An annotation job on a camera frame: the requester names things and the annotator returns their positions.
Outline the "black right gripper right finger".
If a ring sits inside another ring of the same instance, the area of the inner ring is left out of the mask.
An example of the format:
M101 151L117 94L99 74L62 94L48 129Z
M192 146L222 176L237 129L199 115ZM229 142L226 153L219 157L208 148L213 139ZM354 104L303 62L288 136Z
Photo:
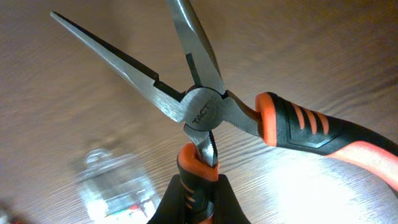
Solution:
M213 223L215 224L250 224L245 216L232 186L224 174L220 174L216 185L215 212Z

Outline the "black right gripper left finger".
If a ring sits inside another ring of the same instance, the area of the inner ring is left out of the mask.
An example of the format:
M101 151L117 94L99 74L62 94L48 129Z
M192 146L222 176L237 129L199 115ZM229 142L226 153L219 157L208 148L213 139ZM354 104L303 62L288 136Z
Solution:
M174 175L153 217L147 224L184 224L185 201L180 176Z

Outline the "clear box of coloured tubes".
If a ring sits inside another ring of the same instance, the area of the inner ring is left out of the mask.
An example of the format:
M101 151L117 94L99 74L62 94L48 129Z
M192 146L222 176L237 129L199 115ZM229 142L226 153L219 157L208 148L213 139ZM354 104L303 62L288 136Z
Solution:
M90 151L77 178L78 192L95 224L147 223L160 198L134 154L114 155L109 149Z

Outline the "orange black long-nose pliers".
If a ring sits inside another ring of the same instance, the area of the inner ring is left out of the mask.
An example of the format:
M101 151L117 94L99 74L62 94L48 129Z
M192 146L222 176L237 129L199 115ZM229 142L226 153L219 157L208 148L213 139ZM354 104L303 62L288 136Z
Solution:
M180 93L138 60L57 12L51 16L96 52L125 81L177 123L190 142L178 153L185 223L213 223L219 162L212 131L222 122L268 146L305 151L358 166L397 188L397 144L358 124L298 106L274 93L246 106L224 87L212 46L189 1L169 1L194 84Z

